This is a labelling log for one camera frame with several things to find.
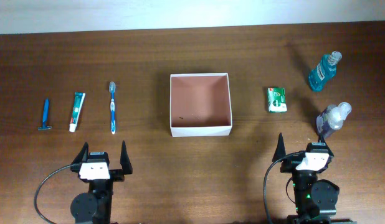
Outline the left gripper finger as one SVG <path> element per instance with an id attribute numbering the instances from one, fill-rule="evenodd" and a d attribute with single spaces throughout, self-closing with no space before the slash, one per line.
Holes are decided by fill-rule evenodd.
<path id="1" fill-rule="evenodd" d="M 79 164 L 87 160 L 88 156 L 88 142 L 85 142 L 82 146 L 81 151 L 77 154 L 75 159 L 72 161 L 72 164 Z"/>
<path id="2" fill-rule="evenodd" d="M 122 167 L 123 173 L 133 172 L 133 167 L 131 165 L 130 158 L 127 153 L 125 141 L 122 141 L 122 145 L 121 145 L 120 165 Z"/>

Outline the green white toothpaste tube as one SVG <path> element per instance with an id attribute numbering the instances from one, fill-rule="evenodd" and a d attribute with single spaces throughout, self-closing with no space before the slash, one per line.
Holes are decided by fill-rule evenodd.
<path id="1" fill-rule="evenodd" d="M 74 133 L 78 125 L 78 119 L 85 99 L 85 93 L 75 92 L 74 107 L 72 109 L 69 131 Z"/>

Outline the blue white toothbrush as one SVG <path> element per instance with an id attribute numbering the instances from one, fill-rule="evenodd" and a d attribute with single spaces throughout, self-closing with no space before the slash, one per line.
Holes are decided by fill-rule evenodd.
<path id="1" fill-rule="evenodd" d="M 115 121 L 115 90 L 116 84 L 115 82 L 109 83 L 109 92 L 111 94 L 111 102 L 110 102 L 110 112 L 111 112 L 111 133 L 116 133 L 116 121 Z"/>

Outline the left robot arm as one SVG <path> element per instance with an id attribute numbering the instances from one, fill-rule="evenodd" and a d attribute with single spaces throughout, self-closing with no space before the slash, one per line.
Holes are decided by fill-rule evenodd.
<path id="1" fill-rule="evenodd" d="M 88 184 L 88 191 L 77 195 L 70 205 L 75 223 L 111 222 L 113 184 L 133 173 L 125 141 L 121 145 L 121 169 L 110 169 L 109 165 L 108 153 L 90 152 L 87 143 L 72 161 L 70 170 Z"/>

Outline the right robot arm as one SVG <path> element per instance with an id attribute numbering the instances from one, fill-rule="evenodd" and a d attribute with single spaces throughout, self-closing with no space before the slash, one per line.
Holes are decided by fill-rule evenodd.
<path id="1" fill-rule="evenodd" d="M 287 154 L 282 134 L 272 161 L 281 163 L 281 173 L 291 174 L 296 215 L 289 215 L 287 223 L 330 223 L 336 214 L 340 188 L 329 180 L 318 179 L 328 168 L 334 154 L 325 140 L 310 142 L 304 151 Z"/>

